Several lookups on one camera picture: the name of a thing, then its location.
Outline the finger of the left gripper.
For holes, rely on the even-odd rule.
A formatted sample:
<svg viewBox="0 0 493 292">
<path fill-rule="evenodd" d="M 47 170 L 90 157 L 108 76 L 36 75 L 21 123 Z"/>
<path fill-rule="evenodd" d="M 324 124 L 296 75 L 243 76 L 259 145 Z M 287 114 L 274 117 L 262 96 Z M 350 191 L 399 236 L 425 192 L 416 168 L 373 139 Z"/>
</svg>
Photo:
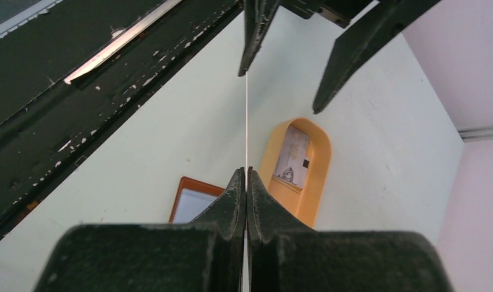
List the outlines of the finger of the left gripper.
<svg viewBox="0 0 493 292">
<path fill-rule="evenodd" d="M 379 1 L 335 42 L 312 110 L 321 113 L 351 76 L 438 1 Z"/>
<path fill-rule="evenodd" d="M 278 0 L 244 0 L 244 50 L 238 76 L 248 72 L 280 6 Z"/>
</svg>

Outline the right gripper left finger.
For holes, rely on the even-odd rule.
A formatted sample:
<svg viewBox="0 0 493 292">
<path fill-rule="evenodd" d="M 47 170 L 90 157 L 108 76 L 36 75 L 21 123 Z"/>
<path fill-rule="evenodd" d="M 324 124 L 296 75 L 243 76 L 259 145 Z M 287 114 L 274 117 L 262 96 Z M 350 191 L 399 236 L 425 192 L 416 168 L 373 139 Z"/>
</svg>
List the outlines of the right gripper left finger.
<svg viewBox="0 0 493 292">
<path fill-rule="evenodd" d="M 185 224 L 81 224 L 55 245 L 36 291 L 240 291 L 245 169 Z"/>
</svg>

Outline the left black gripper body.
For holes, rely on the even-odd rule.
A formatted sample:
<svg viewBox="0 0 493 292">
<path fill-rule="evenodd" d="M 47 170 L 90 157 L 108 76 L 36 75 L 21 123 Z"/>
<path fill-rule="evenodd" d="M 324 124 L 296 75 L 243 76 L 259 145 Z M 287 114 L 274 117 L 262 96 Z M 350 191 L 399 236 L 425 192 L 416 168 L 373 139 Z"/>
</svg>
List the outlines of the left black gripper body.
<svg viewBox="0 0 493 292">
<path fill-rule="evenodd" d="M 303 19 L 320 15 L 343 29 L 370 3 L 372 0 L 285 0 L 281 2 L 284 8 Z"/>
</svg>

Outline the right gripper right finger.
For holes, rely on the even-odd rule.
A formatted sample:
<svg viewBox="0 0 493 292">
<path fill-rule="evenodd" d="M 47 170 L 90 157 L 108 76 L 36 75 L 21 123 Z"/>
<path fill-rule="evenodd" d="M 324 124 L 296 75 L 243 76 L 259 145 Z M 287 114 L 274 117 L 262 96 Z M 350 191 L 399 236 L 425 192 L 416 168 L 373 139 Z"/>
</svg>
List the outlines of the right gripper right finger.
<svg viewBox="0 0 493 292">
<path fill-rule="evenodd" d="M 453 291 L 433 245 L 410 231 L 316 231 L 247 173 L 252 291 Z"/>
</svg>

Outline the orange plastic card tray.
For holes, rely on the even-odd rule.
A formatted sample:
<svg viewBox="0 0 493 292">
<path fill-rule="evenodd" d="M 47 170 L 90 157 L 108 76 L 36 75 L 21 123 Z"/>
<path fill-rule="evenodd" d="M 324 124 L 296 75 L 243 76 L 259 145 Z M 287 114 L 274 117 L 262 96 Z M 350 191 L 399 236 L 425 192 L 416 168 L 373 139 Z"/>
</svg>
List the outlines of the orange plastic card tray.
<svg viewBox="0 0 493 292">
<path fill-rule="evenodd" d="M 277 125 L 258 174 L 268 192 L 293 216 L 313 228 L 333 154 L 327 133 L 298 117 Z"/>
</svg>

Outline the brown leather card holder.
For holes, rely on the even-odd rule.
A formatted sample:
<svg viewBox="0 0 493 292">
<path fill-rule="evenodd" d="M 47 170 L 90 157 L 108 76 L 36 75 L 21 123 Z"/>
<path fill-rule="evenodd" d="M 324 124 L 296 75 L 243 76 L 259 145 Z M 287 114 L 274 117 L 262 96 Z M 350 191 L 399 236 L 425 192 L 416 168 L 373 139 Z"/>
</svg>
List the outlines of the brown leather card holder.
<svg viewBox="0 0 493 292">
<path fill-rule="evenodd" d="M 184 224 L 203 212 L 224 188 L 183 176 L 178 185 L 169 223 Z"/>
</svg>

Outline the silver magnetic stripe card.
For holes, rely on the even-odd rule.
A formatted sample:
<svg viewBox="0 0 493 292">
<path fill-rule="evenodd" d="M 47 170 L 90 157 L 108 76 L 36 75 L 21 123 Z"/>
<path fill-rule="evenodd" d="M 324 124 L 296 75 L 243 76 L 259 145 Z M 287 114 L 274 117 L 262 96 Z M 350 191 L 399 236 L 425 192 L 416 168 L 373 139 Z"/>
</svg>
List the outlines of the silver magnetic stripe card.
<svg viewBox="0 0 493 292">
<path fill-rule="evenodd" d="M 300 192 L 305 186 L 308 172 L 308 146 L 309 136 L 292 125 L 288 126 L 273 178 Z"/>
</svg>

